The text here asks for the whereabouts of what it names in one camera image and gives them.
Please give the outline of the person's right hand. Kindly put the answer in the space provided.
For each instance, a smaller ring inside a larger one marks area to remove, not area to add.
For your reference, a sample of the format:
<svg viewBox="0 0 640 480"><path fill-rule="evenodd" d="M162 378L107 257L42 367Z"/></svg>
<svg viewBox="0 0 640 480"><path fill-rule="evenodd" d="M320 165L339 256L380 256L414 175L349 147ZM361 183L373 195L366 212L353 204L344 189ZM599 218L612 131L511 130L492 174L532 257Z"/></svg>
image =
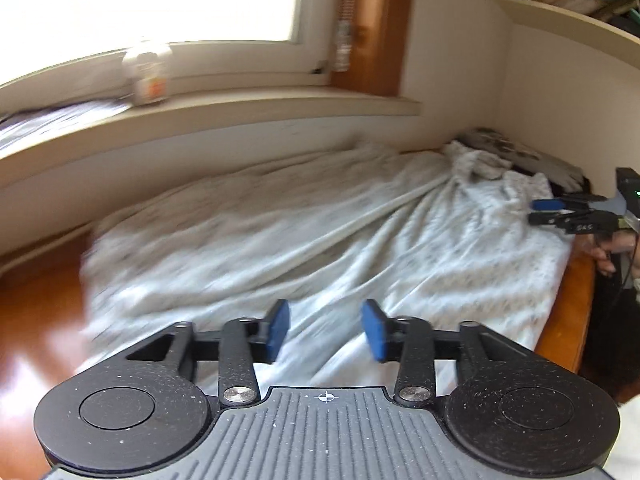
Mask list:
<svg viewBox="0 0 640 480"><path fill-rule="evenodd" d="M639 277L639 239L634 231L617 231L611 237L588 235L586 252L605 276L612 276L616 271L613 256L627 254L631 256L631 276Z"/></svg>

